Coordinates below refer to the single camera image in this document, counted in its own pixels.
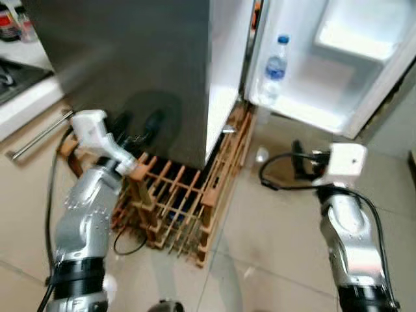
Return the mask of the white kitchen counter cabinet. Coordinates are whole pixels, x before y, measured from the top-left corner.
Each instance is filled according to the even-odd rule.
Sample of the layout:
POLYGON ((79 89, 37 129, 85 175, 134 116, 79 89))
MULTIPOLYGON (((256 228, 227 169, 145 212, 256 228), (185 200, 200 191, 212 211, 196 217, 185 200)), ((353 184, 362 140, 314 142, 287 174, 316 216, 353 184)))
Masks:
MULTIPOLYGON (((39 42, 0 41, 0 57, 47 70, 53 68, 39 42)), ((21 94, 0 105, 0 142, 62 98, 64 92, 59 80, 50 77, 27 87, 21 94)))

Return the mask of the grey robot foot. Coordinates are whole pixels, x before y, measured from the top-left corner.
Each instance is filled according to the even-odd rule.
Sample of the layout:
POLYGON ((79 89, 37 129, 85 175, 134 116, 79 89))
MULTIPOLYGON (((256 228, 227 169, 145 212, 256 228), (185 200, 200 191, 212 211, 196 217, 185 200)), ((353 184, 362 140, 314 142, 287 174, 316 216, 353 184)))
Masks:
POLYGON ((181 301, 163 299, 159 300, 155 304, 152 304, 152 306, 148 308, 147 312, 185 312, 185 307, 181 301))

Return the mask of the dark red-label bottle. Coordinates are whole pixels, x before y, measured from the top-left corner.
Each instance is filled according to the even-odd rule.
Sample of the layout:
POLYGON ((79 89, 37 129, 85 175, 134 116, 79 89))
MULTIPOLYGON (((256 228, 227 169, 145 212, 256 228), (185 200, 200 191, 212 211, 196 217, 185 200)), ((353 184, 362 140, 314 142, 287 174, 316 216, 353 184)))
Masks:
POLYGON ((9 7, 0 2, 0 41, 17 42, 19 40, 17 22, 9 7))

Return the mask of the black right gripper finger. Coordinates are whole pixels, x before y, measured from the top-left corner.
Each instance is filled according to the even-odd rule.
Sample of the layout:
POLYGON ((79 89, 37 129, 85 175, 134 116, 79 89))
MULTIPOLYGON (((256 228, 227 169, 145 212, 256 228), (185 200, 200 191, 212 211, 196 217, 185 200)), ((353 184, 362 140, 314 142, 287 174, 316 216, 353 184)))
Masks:
POLYGON ((291 151, 293 152, 293 155, 291 155, 291 163, 294 170, 294 178, 306 179, 307 172, 304 169, 304 150, 300 140, 294 140, 292 142, 291 151))

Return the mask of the small clear bottle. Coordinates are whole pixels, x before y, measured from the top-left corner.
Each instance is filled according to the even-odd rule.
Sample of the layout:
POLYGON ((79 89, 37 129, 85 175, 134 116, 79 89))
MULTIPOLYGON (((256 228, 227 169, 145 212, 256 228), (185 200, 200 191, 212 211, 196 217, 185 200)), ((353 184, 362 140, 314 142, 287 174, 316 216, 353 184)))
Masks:
POLYGON ((29 12, 23 6, 15 8, 17 14, 17 22, 19 29, 19 38, 22 42, 38 42, 38 34, 36 33, 33 22, 30 19, 29 12))

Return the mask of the clear blue-label water bottle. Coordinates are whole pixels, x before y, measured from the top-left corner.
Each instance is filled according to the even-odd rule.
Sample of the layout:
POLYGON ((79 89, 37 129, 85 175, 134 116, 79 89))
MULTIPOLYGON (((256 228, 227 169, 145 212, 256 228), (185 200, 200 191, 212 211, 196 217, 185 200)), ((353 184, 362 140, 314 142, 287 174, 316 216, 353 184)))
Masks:
POLYGON ((288 69, 288 45, 291 39, 288 34, 277 36, 276 45, 266 60, 258 85, 259 104, 264 107, 276 103, 288 69))

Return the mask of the black stove top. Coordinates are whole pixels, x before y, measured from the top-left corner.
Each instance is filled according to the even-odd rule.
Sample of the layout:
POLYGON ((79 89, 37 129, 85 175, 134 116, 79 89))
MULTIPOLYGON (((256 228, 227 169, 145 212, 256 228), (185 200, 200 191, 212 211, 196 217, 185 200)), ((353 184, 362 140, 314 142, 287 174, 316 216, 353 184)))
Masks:
POLYGON ((52 75, 38 66, 0 58, 0 106, 52 75))

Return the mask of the wooden slatted rack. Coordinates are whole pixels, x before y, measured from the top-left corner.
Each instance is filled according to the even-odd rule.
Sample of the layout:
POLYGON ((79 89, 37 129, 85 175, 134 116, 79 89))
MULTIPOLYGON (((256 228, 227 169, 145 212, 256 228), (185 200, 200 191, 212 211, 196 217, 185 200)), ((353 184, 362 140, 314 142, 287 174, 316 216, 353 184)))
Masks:
POLYGON ((131 175, 117 173, 116 161, 80 148, 73 133, 59 153, 78 182, 53 237, 55 261, 102 257, 111 245, 110 232, 124 229, 145 237, 151 249, 204 268, 250 145, 253 121, 248 107, 235 107, 205 169, 143 153, 131 175))

